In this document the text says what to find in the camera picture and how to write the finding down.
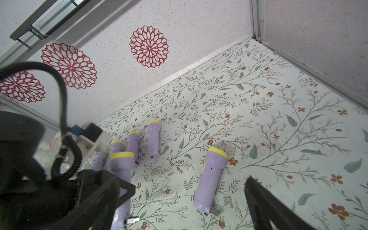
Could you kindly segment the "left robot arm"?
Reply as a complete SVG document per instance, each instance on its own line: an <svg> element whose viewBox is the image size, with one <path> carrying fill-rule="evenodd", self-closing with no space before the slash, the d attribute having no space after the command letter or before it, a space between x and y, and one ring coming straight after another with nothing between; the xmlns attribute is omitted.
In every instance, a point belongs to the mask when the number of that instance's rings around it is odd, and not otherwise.
<svg viewBox="0 0 368 230"><path fill-rule="evenodd" d="M44 71L58 84L62 146L47 179L34 158L44 126L1 112L1 229L110 230L115 211L135 187L106 170L80 170L82 151L67 125L67 89L56 69L42 62L14 63L1 68L1 81L28 70Z"/></svg>

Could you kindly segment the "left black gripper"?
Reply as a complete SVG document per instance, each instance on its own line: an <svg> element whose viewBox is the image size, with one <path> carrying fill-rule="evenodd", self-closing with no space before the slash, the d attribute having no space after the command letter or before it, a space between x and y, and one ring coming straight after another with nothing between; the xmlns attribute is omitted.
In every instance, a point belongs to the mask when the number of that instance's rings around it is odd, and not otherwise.
<svg viewBox="0 0 368 230"><path fill-rule="evenodd" d="M83 170L55 182L42 168L1 168L1 229L109 230L116 209L135 192L107 170Z"/></svg>

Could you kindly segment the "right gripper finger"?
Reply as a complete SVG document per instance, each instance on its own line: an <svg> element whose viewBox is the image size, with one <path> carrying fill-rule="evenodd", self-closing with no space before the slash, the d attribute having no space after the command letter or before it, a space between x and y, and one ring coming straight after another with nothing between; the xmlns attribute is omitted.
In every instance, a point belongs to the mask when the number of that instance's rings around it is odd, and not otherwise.
<svg viewBox="0 0 368 230"><path fill-rule="evenodd" d="M248 177L244 193L255 230L313 230L254 178Z"/></svg>

